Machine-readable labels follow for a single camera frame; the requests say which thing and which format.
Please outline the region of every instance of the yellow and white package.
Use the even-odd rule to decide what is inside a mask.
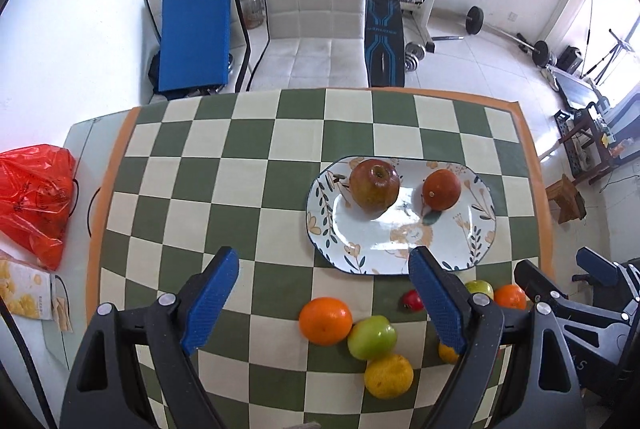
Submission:
[[[52,319],[51,276],[0,251],[0,296],[12,314]]]

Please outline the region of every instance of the green apple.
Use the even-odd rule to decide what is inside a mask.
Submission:
[[[396,346],[398,334],[385,316],[374,315],[356,323],[347,337],[353,357],[361,361],[379,359]]]
[[[488,295],[491,299],[494,298],[494,289],[486,281],[481,281],[479,279],[476,281],[469,281],[465,286],[471,294],[482,293]]]

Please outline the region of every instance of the wooden stool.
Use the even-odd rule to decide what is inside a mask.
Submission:
[[[558,223],[564,223],[570,219],[583,219],[587,215],[582,195],[566,174],[546,188],[546,199],[554,201],[560,207]]]

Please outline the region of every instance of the white floral plate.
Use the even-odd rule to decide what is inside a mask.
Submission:
[[[382,158],[400,175],[398,200],[382,215],[367,215],[349,191],[351,170],[363,156],[348,156],[322,171],[306,199],[306,231],[322,255],[344,272],[408,273],[409,252],[427,246],[446,270],[477,265],[495,237],[495,210],[488,187],[468,167],[411,158]],[[460,178],[462,194],[450,209],[422,203],[422,183],[437,169]]]

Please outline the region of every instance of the blue foam pad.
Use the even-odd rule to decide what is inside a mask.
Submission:
[[[162,0],[158,88],[228,82],[231,0]]]
[[[409,279],[422,299],[442,343],[462,355],[466,348],[462,315],[418,249],[409,254]]]
[[[216,255],[216,258],[219,257],[222,261],[187,314],[184,335],[180,341],[187,355],[191,355],[197,348],[206,344],[220,311],[238,279],[240,262],[236,251],[230,249],[224,254]]]
[[[618,267],[601,255],[587,247],[582,247],[575,253],[575,262],[591,277],[600,281],[604,286],[618,284]]]

